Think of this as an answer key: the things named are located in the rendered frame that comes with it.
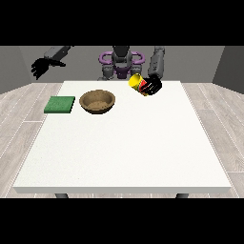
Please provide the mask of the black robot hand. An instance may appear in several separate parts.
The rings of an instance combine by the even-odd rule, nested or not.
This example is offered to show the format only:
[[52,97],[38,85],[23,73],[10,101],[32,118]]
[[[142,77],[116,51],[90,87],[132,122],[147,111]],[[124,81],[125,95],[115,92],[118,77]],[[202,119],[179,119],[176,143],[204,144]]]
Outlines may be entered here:
[[141,91],[147,95],[154,95],[162,88],[161,80],[156,74],[145,78],[145,81],[146,84],[141,87]]
[[48,59],[48,58],[38,58],[31,65],[31,72],[36,79],[39,79],[46,71],[49,70],[49,66],[65,67],[66,64],[63,62]]

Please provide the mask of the yellow cup with melon print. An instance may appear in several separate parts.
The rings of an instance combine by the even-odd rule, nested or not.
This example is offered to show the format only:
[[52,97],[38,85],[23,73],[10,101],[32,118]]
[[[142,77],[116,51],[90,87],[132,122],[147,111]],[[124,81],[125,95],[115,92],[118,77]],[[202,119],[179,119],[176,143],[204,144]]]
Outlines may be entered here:
[[146,84],[147,82],[139,73],[134,74],[129,80],[129,86],[144,96],[148,95],[146,92],[142,91],[142,87]]

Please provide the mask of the green square pad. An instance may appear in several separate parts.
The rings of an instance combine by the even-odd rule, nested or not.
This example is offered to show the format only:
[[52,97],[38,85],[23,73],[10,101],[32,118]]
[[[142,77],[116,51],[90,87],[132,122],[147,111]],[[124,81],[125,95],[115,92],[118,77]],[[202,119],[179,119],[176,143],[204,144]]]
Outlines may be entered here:
[[44,113],[70,113],[74,100],[74,96],[52,96],[44,109]]

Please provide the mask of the brown wooden bowl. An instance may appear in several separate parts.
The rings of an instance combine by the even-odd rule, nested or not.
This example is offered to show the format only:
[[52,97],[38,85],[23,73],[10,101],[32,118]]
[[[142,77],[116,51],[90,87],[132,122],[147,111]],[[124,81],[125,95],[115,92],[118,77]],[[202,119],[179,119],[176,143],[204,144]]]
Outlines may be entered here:
[[91,114],[108,112],[115,103],[115,96],[110,91],[87,91],[79,98],[81,107]]

